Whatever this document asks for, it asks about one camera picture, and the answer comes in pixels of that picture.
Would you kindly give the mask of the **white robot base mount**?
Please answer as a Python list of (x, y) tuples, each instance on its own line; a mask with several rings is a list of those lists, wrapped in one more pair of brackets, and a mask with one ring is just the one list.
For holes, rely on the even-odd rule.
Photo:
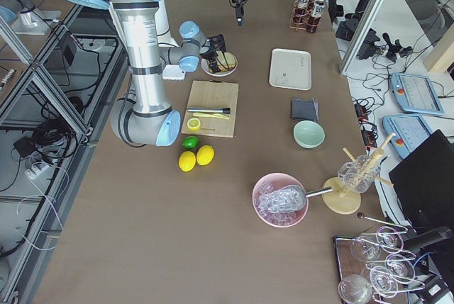
[(168, 64), (162, 71), (162, 78), (172, 81), (183, 81), (186, 72), (181, 70), (176, 64)]

